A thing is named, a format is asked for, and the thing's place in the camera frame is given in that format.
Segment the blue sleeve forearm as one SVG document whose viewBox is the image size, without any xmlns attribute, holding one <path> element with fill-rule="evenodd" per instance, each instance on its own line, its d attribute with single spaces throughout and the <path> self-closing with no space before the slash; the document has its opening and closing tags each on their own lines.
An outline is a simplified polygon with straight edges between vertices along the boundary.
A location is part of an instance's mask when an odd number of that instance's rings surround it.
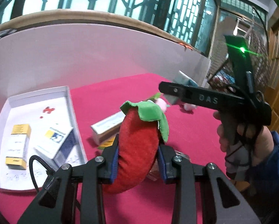
<svg viewBox="0 0 279 224">
<path fill-rule="evenodd" d="M 257 215 L 279 216 L 279 134 L 272 131 L 274 149 L 257 166 L 251 168 L 250 186 L 243 196 Z"/>
</svg>

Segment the person's right hand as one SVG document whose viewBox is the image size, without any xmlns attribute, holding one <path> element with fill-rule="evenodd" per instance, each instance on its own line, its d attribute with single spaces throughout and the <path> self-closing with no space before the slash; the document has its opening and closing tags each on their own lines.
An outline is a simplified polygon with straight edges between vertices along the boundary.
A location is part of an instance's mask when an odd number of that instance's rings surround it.
<svg viewBox="0 0 279 224">
<path fill-rule="evenodd" d="M 226 175 L 234 181 L 249 181 L 252 167 L 262 163 L 274 149 L 272 133 L 266 126 L 237 124 L 228 114 L 215 111 L 221 121 L 217 128 L 221 151 L 226 153 Z"/>
</svg>

